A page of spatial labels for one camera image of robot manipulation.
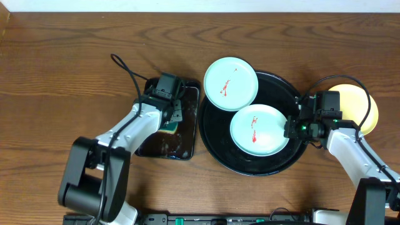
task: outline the wood grain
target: wood grain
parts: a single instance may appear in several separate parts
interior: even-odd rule
[[[110,53],[148,78],[166,71],[202,81],[224,56],[300,91],[324,76],[353,75],[379,108],[367,141],[400,171],[399,21],[400,14],[12,13],[0,45],[0,224],[61,224],[69,212],[56,199],[72,142],[115,125],[136,97]],[[348,211],[354,193],[327,151],[309,147],[279,174],[247,177],[221,166],[197,135],[190,161],[134,156],[126,199],[146,212],[268,214]]]
[[[0,44],[1,44],[1,41],[3,40],[3,36],[5,34],[5,30],[6,30],[6,26],[7,26],[9,17],[10,17],[10,12],[0,2]]]

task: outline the small white plate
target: small white plate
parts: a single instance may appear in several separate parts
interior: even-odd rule
[[[238,111],[256,98],[258,79],[248,63],[235,57],[225,57],[208,67],[204,90],[208,99],[218,108]]]
[[[233,142],[253,156],[270,156],[289,141],[283,136],[286,118],[277,109],[253,104],[239,110],[231,121]]]

